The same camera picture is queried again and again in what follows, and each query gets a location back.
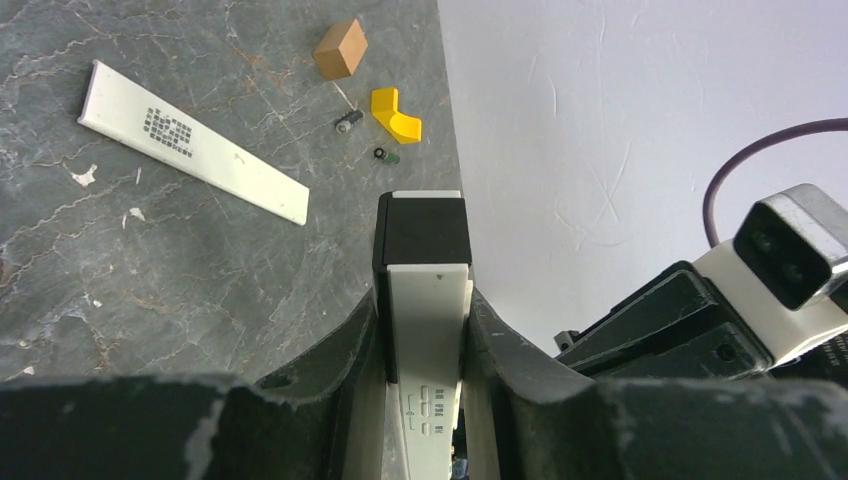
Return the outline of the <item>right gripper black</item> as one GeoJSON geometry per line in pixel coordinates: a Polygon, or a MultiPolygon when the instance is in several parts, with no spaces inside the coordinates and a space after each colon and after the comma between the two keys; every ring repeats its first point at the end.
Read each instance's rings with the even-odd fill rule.
{"type": "Polygon", "coordinates": [[[694,263],[673,264],[585,330],[561,332],[558,361],[591,378],[732,380],[793,361],[775,366],[694,263]]]}

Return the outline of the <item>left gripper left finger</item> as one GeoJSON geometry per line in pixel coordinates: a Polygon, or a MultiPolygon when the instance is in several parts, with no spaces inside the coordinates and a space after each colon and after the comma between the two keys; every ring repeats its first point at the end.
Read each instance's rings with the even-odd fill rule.
{"type": "Polygon", "coordinates": [[[226,374],[1,385],[5,479],[377,479],[384,358],[364,297],[256,383],[226,374]]]}

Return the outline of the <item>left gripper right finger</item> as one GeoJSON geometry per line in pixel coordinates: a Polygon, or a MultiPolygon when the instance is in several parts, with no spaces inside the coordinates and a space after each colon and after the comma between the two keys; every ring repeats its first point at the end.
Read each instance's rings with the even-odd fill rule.
{"type": "Polygon", "coordinates": [[[847,393],[821,381],[584,377],[480,293],[464,415],[474,479],[843,479],[847,393]]]}

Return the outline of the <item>white black remote control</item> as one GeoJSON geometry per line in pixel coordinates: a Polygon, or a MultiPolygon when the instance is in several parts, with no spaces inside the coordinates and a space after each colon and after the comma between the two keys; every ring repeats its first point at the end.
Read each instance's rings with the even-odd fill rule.
{"type": "Polygon", "coordinates": [[[448,479],[473,282],[458,191],[380,196],[372,268],[402,476],[448,479]]]}

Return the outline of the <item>white remote battery cover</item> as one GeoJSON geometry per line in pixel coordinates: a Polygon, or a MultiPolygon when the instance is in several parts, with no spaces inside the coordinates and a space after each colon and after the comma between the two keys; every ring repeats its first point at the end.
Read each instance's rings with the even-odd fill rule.
{"type": "Polygon", "coordinates": [[[307,223],[310,190],[100,60],[78,123],[281,218],[307,223]]]}

